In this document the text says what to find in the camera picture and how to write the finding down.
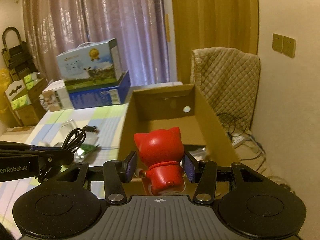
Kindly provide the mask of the silver green foil bag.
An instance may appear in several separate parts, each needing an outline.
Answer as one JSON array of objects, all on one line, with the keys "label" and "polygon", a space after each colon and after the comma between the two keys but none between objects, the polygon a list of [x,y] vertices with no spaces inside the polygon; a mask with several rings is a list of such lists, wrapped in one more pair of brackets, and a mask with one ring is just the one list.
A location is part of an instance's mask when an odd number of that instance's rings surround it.
[{"label": "silver green foil bag", "polygon": [[61,152],[64,160],[72,160],[74,162],[84,161],[91,153],[96,151],[99,146],[84,144],[81,142],[60,142],[53,147],[53,151]]}]

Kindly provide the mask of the wall socket plate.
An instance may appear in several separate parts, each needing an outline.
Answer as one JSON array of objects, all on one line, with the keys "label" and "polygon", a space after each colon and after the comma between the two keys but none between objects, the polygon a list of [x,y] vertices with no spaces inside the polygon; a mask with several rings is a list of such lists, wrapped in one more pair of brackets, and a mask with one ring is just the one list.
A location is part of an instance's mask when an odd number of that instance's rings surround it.
[{"label": "wall socket plate", "polygon": [[272,49],[279,53],[283,52],[283,35],[273,33],[272,36]]},{"label": "wall socket plate", "polygon": [[284,36],[283,37],[283,54],[294,58],[296,51],[296,40],[291,37]]}]

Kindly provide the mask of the quilted beige chair cover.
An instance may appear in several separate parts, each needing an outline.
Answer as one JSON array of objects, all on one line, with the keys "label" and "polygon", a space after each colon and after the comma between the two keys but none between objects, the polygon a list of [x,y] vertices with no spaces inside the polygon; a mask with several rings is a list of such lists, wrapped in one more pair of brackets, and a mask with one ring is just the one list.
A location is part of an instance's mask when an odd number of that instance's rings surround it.
[{"label": "quilted beige chair cover", "polygon": [[235,130],[251,127],[260,78],[260,58],[236,48],[195,49],[190,82],[195,84],[222,122]]}]

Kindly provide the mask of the pure milk carton box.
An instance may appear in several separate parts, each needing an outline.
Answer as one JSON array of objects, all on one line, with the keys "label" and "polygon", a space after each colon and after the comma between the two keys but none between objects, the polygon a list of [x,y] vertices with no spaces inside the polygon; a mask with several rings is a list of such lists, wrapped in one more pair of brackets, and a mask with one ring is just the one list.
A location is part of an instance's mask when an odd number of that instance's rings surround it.
[{"label": "pure milk carton box", "polygon": [[81,44],[56,60],[69,93],[118,84],[123,75],[116,38]]}]

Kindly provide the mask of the small black toy car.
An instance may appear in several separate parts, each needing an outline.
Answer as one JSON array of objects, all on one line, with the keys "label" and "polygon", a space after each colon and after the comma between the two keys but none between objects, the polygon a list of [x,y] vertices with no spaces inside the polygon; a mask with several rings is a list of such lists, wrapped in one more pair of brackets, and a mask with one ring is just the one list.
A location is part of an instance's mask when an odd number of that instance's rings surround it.
[{"label": "small black toy car", "polygon": [[85,132],[90,132],[90,133],[99,133],[99,129],[97,128],[97,126],[89,126],[86,125],[82,128]]}]

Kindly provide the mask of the yellow plastic bag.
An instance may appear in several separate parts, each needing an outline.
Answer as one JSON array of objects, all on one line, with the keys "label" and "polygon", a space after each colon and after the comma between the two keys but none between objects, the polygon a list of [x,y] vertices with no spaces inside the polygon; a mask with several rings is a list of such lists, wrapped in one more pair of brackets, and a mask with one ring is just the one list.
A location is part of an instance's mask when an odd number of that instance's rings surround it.
[{"label": "yellow plastic bag", "polygon": [[5,126],[8,127],[15,127],[17,126],[17,122],[10,110],[10,107],[8,106],[7,103],[7,96],[5,94],[5,91],[11,84],[11,77],[9,74],[9,71],[7,69],[1,69],[0,72],[0,96],[1,96],[1,122]]}]

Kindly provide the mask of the pink curtain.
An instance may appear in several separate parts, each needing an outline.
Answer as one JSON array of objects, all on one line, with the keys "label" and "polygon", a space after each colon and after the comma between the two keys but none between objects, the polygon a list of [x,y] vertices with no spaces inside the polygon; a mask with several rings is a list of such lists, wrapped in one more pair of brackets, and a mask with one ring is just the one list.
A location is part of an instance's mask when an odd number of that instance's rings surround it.
[{"label": "pink curtain", "polygon": [[134,86],[170,79],[163,0],[23,0],[24,28],[39,71],[61,79],[57,55],[115,38]]}]

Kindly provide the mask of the cardboard tissue display box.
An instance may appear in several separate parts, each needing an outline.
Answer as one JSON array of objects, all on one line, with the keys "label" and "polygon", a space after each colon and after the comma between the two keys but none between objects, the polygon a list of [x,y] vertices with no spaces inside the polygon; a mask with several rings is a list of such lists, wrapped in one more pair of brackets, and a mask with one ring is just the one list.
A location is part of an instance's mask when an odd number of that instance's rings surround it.
[{"label": "cardboard tissue display box", "polygon": [[45,115],[40,96],[47,85],[39,72],[33,72],[11,83],[4,92],[7,105],[20,126],[35,126]]}]

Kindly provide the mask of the open cardboard box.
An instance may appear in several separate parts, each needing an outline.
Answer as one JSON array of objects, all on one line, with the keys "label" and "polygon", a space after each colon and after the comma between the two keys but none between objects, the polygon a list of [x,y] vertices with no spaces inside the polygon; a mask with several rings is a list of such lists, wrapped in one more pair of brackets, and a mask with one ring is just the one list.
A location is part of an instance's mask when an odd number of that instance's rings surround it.
[{"label": "open cardboard box", "polygon": [[120,137],[118,159],[136,145],[136,133],[179,127],[185,145],[203,145],[206,158],[219,166],[237,162],[235,151],[212,107],[194,85],[135,90],[131,94]]}]

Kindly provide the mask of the black folding hand cart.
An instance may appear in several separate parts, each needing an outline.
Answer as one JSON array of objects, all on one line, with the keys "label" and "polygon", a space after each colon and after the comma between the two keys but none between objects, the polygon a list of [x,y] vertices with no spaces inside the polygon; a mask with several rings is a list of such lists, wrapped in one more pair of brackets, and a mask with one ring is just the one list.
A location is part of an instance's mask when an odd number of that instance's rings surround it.
[{"label": "black folding hand cart", "polygon": [[[15,32],[19,41],[17,46],[11,48],[6,43],[6,36],[10,31]],[[33,56],[28,50],[27,43],[22,41],[19,31],[15,27],[7,27],[5,29],[2,34],[2,42],[4,45],[2,56],[12,81],[21,80],[33,72],[38,72],[33,62]]]}]

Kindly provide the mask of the red cat figurine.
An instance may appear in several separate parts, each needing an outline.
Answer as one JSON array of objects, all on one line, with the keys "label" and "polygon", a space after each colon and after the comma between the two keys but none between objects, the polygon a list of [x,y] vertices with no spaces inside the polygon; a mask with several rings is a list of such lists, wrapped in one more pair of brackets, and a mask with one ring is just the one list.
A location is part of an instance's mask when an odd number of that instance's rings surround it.
[{"label": "red cat figurine", "polygon": [[147,167],[146,170],[136,170],[142,178],[146,194],[161,196],[183,192],[184,169],[180,162],[184,156],[184,146],[180,128],[136,133],[134,141],[140,161]]}]

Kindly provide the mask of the wooden door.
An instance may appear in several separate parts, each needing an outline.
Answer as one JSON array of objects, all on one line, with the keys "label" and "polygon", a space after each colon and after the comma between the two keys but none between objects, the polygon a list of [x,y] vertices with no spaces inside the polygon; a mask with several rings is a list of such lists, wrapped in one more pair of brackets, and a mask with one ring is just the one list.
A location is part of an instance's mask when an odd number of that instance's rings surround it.
[{"label": "wooden door", "polygon": [[190,82],[191,52],[237,48],[258,52],[258,0],[172,0],[177,79]]}]

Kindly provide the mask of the clear plastic packaged square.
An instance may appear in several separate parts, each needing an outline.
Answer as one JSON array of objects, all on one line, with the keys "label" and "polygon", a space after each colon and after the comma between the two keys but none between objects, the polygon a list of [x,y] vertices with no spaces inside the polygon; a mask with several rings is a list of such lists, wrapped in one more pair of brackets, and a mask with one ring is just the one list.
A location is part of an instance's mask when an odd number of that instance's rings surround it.
[{"label": "clear plastic packaged square", "polygon": [[59,132],[63,139],[67,137],[67,135],[73,130],[77,128],[77,125],[73,119],[65,121],[64,123],[61,124]]}]

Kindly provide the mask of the white beige product box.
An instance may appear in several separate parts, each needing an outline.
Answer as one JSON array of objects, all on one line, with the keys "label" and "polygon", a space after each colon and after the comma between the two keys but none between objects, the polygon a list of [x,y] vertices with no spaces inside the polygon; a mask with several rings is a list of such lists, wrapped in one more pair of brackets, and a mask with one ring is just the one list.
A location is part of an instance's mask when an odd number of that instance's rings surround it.
[{"label": "white beige product box", "polygon": [[43,90],[42,95],[51,112],[73,108],[63,80],[53,81]]}]

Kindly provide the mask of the blue flat box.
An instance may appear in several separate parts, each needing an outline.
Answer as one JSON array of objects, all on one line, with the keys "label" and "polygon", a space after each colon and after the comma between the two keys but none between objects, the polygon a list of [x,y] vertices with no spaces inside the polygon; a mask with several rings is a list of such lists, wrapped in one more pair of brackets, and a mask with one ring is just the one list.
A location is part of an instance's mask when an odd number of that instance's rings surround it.
[{"label": "blue flat box", "polygon": [[74,109],[121,105],[125,102],[130,87],[130,75],[125,71],[120,83],[116,86],[70,93],[69,98]]}]

